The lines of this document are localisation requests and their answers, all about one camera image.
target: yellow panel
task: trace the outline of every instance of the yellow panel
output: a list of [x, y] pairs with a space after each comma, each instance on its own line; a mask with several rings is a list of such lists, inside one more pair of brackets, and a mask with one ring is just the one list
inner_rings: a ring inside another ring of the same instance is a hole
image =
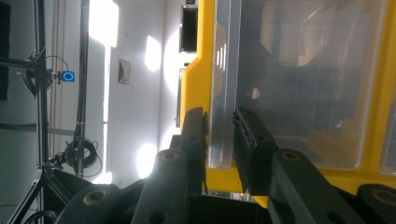
[[[204, 111], [210, 112], [216, 1], [201, 0], [199, 4], [197, 59], [184, 70], [182, 75], [181, 120], [184, 120], [186, 111], [197, 106], [202, 106]], [[377, 58], [370, 119], [364, 142], [362, 162], [359, 168], [353, 172], [321, 170], [332, 184], [350, 193], [356, 193], [358, 187], [366, 183], [378, 183], [396, 189], [395, 176], [378, 173], [389, 108], [396, 82], [395, 12], [395, 1], [389, 0]], [[230, 192], [241, 192], [242, 190], [234, 165], [230, 171], [207, 168], [207, 185], [211, 190]], [[261, 206], [266, 206], [266, 197], [255, 197], [255, 199]]]
[[204, 0], [198, 6], [197, 58], [182, 73], [180, 120], [195, 107], [210, 109], [215, 3]]

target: black metal rod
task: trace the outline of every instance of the black metal rod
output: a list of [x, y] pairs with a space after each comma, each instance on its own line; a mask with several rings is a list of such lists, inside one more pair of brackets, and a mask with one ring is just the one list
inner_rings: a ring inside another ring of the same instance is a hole
[[28, 62], [25, 60], [10, 59], [5, 57], [0, 57], [0, 66], [39, 69], [39, 65], [36, 62]]
[[49, 189], [58, 197], [58, 200], [67, 206], [72, 201], [73, 194], [57, 178], [46, 176]]
[[35, 60], [39, 66], [35, 79], [38, 115], [36, 128], [39, 151], [37, 165], [42, 166], [49, 159], [44, 0], [35, 0], [35, 49], [38, 55]]
[[35, 200], [37, 195], [39, 194], [41, 188], [44, 185], [44, 180], [42, 178], [42, 172], [37, 172], [37, 177], [35, 181], [32, 183], [32, 186], [29, 189], [27, 195], [23, 198], [20, 205], [14, 211], [14, 214], [9, 218], [7, 224], [15, 224], [21, 223], [23, 218], [26, 215], [26, 212], [29, 210], [30, 206], [32, 206], [32, 202]]
[[87, 70], [89, 43], [90, 0], [81, 1], [81, 25], [79, 42], [79, 91], [78, 91], [78, 168], [77, 175], [83, 177], [84, 142], [85, 142], [85, 110], [87, 105]]
[[[34, 124], [22, 124], [22, 125], [0, 123], [0, 129], [11, 130], [11, 131], [24, 131], [24, 132], [30, 132], [30, 133], [37, 132], [35, 123]], [[49, 128], [49, 133], [73, 136], [74, 131]]]

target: plastic container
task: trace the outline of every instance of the plastic container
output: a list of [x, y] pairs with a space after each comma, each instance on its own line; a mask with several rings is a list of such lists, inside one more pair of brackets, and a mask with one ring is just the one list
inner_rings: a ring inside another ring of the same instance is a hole
[[[385, 4], [218, 0], [209, 167], [231, 167], [233, 112], [243, 106], [260, 116], [279, 147], [303, 152], [319, 168], [355, 170]], [[384, 151], [394, 155], [392, 148]]]

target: black cable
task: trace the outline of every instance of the black cable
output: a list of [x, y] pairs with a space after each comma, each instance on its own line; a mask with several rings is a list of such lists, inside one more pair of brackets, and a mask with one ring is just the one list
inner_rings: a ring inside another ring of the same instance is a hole
[[61, 57], [58, 57], [58, 56], [55, 56], [55, 55], [50, 55], [50, 56], [46, 57], [46, 59], [48, 59], [48, 58], [57, 58], [57, 59], [61, 60], [62, 62], [64, 62], [64, 64], [66, 64], [66, 70], [69, 71], [69, 65]]
[[49, 82], [49, 83], [47, 84], [47, 90], [49, 90], [51, 86], [52, 86], [52, 82]]
[[54, 223], [56, 221], [56, 218], [58, 217], [58, 214], [52, 210], [38, 211], [32, 214], [31, 216], [29, 216], [26, 219], [25, 224], [35, 224], [35, 222], [42, 217], [48, 217], [52, 221], [52, 223]]
[[[79, 125], [75, 130], [75, 136], [73, 137], [73, 141], [70, 144], [68, 144], [66, 149], [64, 150], [66, 163], [74, 168], [75, 173], [77, 173], [77, 168], [78, 168], [78, 139], [79, 139], [78, 130], [79, 130]], [[89, 139], [84, 140], [84, 148], [88, 149], [90, 152], [90, 155], [83, 159], [83, 167], [88, 168], [93, 166], [96, 162], [96, 159], [99, 157], [96, 153], [96, 147], [93, 145], [93, 142], [91, 142]]]
[[20, 68], [19, 68], [19, 71], [20, 71], [20, 76], [21, 76], [21, 79], [22, 79], [24, 85], [26, 86], [26, 88], [27, 88], [27, 89], [33, 94], [33, 96], [35, 97], [35, 96], [36, 96], [35, 84], [34, 84], [33, 81], [28, 77], [26, 69], [24, 69], [24, 68], [20, 69]]
[[92, 143], [93, 143], [94, 145], [96, 145], [96, 146], [94, 146], [95, 148], [98, 148], [98, 147], [99, 147], [99, 143], [98, 143], [98, 142], [93, 141]]
[[99, 169], [99, 171], [96, 172], [96, 174], [94, 174], [94, 175], [84, 175], [83, 177], [93, 177], [93, 176], [99, 175], [99, 174], [102, 172], [103, 163], [102, 163], [102, 160], [100, 159], [100, 157], [99, 157], [99, 156], [97, 156], [97, 157], [98, 157], [99, 162], [100, 162], [100, 169]]

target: bright window light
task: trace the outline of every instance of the bright window light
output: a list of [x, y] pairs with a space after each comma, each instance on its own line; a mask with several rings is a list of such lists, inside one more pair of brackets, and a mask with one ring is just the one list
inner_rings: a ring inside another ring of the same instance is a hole
[[161, 66], [161, 44], [156, 39], [148, 36], [148, 41], [146, 45], [146, 56], [145, 63], [148, 70], [155, 72]]
[[180, 134], [180, 128], [175, 127], [175, 122], [167, 123], [167, 130], [162, 136], [160, 150], [168, 149], [172, 142], [172, 137], [174, 134]]
[[145, 144], [137, 152], [136, 165], [140, 178], [145, 178], [151, 174], [154, 166], [157, 148], [153, 144]]
[[117, 46], [119, 7], [111, 0], [90, 2], [90, 36], [105, 46]]
[[178, 40], [178, 30], [175, 30], [166, 42], [163, 53], [163, 78], [167, 87], [166, 91], [171, 92], [175, 99], [179, 81], [178, 72], [183, 65], [178, 53]]
[[113, 181], [113, 174], [111, 172], [107, 172], [105, 174], [101, 174], [96, 179], [92, 181], [93, 184], [111, 184]]

